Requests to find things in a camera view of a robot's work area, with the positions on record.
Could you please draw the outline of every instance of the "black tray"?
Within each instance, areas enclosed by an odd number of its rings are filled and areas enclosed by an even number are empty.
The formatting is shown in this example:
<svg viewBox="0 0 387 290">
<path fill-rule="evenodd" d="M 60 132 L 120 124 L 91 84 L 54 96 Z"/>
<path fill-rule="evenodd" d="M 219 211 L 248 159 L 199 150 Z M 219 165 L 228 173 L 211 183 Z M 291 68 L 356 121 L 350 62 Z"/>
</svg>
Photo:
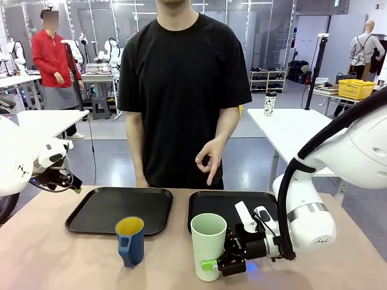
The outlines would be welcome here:
<svg viewBox="0 0 387 290">
<path fill-rule="evenodd" d="M 172 199 L 165 189 L 99 187 L 85 196 L 65 226 L 79 234 L 115 234 L 119 220 L 138 216 L 144 220 L 145 236 L 153 236 L 164 230 Z"/>
<path fill-rule="evenodd" d="M 235 225 L 241 223 L 235 204 L 244 201 L 254 210 L 264 206 L 272 218 L 277 221 L 277 201 L 267 192 L 195 192 L 189 198 L 188 231 L 191 232 L 192 218 L 201 213 L 215 213 L 223 217 L 227 226 L 235 232 Z"/>
</svg>

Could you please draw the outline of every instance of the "hand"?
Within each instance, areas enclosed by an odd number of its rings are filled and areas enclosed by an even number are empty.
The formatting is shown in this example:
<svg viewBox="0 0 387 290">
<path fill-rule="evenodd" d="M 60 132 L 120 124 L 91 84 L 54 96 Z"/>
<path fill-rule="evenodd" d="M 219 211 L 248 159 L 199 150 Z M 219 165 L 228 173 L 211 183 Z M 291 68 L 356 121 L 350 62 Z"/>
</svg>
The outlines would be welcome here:
<svg viewBox="0 0 387 290">
<path fill-rule="evenodd" d="M 85 89 L 85 85 L 83 84 L 83 81 L 79 80 L 78 84 L 79 84 L 80 90 L 83 91 Z"/>
<path fill-rule="evenodd" d="M 55 76 L 58 84 L 63 85 L 65 83 L 65 80 L 63 79 L 63 77 L 60 73 L 56 72 L 56 73 L 54 73 L 54 76 Z"/>
<path fill-rule="evenodd" d="M 198 168 L 203 172 L 209 172 L 209 176 L 207 179 L 207 185 L 210 186 L 212 184 L 212 179 L 218 170 L 220 165 L 220 161 L 222 159 L 223 147 L 225 145 L 225 141 L 219 137 L 209 141 L 206 145 L 204 145 L 203 149 L 199 152 L 198 156 L 195 158 L 195 162 Z M 210 157 L 210 161 L 206 166 L 202 164 L 203 158 L 208 155 Z"/>
<path fill-rule="evenodd" d="M 149 187 L 149 184 L 145 178 L 139 178 L 139 179 L 135 180 L 135 186 L 136 187 Z"/>
</svg>

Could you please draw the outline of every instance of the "mint green cup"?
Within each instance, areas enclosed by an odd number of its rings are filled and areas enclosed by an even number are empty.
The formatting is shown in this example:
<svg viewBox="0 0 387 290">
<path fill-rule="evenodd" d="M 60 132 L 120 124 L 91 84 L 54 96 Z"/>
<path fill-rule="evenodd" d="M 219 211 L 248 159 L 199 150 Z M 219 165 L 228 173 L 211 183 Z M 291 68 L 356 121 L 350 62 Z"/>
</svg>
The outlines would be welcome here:
<svg viewBox="0 0 387 290">
<path fill-rule="evenodd" d="M 213 213 L 202 213 L 191 220 L 195 271 L 203 281 L 214 281 L 220 275 L 217 269 L 203 271 L 201 264 L 204 261 L 216 260 L 222 255 L 226 228 L 227 222 L 224 218 Z"/>
</svg>

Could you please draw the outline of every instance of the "stool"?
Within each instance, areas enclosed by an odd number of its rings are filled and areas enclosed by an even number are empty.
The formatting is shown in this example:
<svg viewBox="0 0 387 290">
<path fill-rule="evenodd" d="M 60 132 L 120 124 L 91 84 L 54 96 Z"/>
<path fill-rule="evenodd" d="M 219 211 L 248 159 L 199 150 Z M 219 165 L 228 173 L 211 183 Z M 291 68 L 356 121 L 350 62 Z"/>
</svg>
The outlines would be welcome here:
<svg viewBox="0 0 387 290">
<path fill-rule="evenodd" d="M 110 119 L 110 110 L 107 99 L 92 98 L 91 105 L 93 107 L 93 120 L 100 118 Z"/>
</svg>

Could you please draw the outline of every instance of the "neck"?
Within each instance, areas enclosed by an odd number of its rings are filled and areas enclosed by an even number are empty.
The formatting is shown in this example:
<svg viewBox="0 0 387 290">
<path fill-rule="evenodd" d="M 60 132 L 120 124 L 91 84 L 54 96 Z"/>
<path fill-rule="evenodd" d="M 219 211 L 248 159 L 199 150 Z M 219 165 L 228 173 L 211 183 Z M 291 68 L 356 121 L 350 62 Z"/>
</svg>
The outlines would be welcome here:
<svg viewBox="0 0 387 290">
<path fill-rule="evenodd" d="M 190 1 L 178 4 L 165 4 L 160 1 L 157 4 L 157 21 L 165 29 L 171 31 L 184 30 L 191 27 L 199 17 L 194 12 Z"/>
<path fill-rule="evenodd" d="M 45 29 L 45 31 L 47 32 L 47 34 L 51 37 L 54 37 L 55 36 L 55 30 L 53 29 Z"/>
</svg>

